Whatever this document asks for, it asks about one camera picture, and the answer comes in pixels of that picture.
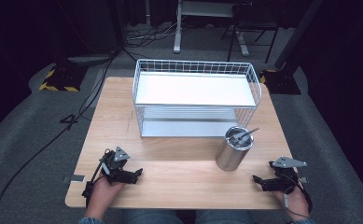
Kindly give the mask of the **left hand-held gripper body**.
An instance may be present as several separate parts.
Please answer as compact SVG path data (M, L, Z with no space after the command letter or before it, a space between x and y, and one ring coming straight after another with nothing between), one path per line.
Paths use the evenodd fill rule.
M127 175L123 170L123 166L130 157L131 156L120 147L117 147L115 150L108 148L105 151L105 154L100 159L100 162L102 166L102 174L110 184L119 182L119 178L121 176Z

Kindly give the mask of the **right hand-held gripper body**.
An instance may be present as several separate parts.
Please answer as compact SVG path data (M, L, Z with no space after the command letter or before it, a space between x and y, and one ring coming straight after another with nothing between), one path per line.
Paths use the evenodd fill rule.
M282 192L293 191L299 182L295 169L307 166L305 161L298 161L285 156L281 156L276 161L270 161L269 164L275 174L275 179L270 184L270 191Z

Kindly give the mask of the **dark stand pole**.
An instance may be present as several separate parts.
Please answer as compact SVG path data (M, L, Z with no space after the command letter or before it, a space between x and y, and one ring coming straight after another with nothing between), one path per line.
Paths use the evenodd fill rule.
M308 28L317 10L320 8L323 2L324 0L313 0L313 2L309 5L304 16L301 18L299 25L294 31L294 34L290 37L283 51L281 52L276 62L274 63L275 68L282 69L289 61L291 54L296 49L304 32Z

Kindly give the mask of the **black yellow striped stand base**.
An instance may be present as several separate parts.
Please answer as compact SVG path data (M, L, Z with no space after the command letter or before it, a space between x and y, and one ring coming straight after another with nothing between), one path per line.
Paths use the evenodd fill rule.
M80 91L87 67L72 65L69 68L53 65L40 85L41 91Z
M294 77L285 75L281 70L262 70L259 72L259 80L271 94L301 95Z

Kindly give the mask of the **white desk frame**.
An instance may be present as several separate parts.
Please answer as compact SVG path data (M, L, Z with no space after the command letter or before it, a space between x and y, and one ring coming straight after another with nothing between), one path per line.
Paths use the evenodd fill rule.
M184 16L203 16L216 18L231 18L232 3L215 3L213 1L204 2L203 0L177 0L176 10L176 30L174 53L181 51L181 22Z

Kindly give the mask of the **person's left leg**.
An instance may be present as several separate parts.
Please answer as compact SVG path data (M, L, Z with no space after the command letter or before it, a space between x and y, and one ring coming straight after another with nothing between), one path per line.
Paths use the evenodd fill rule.
M183 224L173 210L125 209L122 224Z

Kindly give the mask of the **person's right leg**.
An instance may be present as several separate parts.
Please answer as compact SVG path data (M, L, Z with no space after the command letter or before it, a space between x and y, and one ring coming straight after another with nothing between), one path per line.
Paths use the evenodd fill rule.
M195 224L255 224L244 210L197 210Z

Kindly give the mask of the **black chair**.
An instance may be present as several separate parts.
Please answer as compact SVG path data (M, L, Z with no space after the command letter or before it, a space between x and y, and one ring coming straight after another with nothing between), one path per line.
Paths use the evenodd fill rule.
M281 11L276 10L274 8L275 5L281 5L281 3L274 2L273 0L248 0L232 6L230 25L221 36L221 39L224 39L227 33L231 33L227 61L230 60L233 47L236 45L235 41L238 41L240 47L247 47L244 33L258 33L252 45L268 47L265 62L269 61L272 47L280 28ZM267 32L272 32L270 42L267 44L259 43L258 41Z

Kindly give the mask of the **stainless steel tumbler cup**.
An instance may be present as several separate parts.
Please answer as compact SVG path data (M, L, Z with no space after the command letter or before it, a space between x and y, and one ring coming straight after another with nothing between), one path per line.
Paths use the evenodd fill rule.
M241 140L236 139L238 133L245 133L247 131L250 130L238 126L227 130L221 147L216 154L216 164L221 170L225 172L235 171L252 148L254 145L252 134L245 136Z

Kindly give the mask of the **person's right hand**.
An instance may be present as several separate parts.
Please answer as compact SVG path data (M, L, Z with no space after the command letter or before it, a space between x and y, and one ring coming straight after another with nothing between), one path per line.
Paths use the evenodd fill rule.
M284 194L282 191L274 191L272 194L293 221L300 221L310 217L309 204L300 189L295 188L289 194Z

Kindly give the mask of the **metal utensil in cup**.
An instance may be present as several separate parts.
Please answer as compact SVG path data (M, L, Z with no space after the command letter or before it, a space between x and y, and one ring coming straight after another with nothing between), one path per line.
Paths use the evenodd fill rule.
M256 132L256 131L258 131L258 130L259 130L259 127L255 128L255 129L252 129L252 130L250 130L250 131L247 131L247 132L245 132L245 133L238 133L238 134L236 135L236 139L237 139L237 140L241 140L241 139L243 139L245 136L250 135L251 133Z

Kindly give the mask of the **person's leg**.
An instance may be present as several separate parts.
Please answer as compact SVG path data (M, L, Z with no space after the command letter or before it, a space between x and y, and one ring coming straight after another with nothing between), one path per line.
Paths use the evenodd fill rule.
M183 224L173 210L125 209L122 224Z
M195 224L255 224L244 210L197 210Z

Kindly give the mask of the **person's left hand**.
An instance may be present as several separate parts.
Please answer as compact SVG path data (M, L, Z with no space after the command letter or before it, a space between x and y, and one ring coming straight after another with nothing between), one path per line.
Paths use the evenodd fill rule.
M93 186L91 199L84 217L103 219L106 210L115 201L124 186L124 183L118 182L110 184L104 177L97 180Z

